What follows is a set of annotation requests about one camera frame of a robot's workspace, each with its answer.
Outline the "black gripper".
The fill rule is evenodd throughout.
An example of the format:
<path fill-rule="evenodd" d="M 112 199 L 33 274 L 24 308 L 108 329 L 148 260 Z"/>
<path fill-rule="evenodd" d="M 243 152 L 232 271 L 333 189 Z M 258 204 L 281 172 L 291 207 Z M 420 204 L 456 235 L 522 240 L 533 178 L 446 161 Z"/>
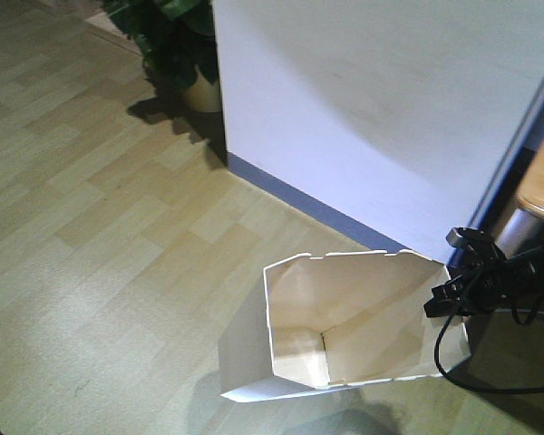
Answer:
<path fill-rule="evenodd" d="M 494 244 L 467 244 L 461 278 L 432 289 L 423 305 L 427 317 L 490 314 L 508 303 L 505 278 L 500 275 L 507 258 Z"/>

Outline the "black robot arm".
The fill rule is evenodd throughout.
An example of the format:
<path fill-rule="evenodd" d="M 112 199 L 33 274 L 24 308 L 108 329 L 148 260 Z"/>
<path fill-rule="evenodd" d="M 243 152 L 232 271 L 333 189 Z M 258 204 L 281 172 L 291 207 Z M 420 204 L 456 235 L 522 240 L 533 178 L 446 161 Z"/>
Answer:
<path fill-rule="evenodd" d="M 544 295 L 544 245 L 507 258 L 495 246 L 473 252 L 453 279 L 432 289 L 424 306 L 430 318 L 489 314 L 524 297 Z"/>

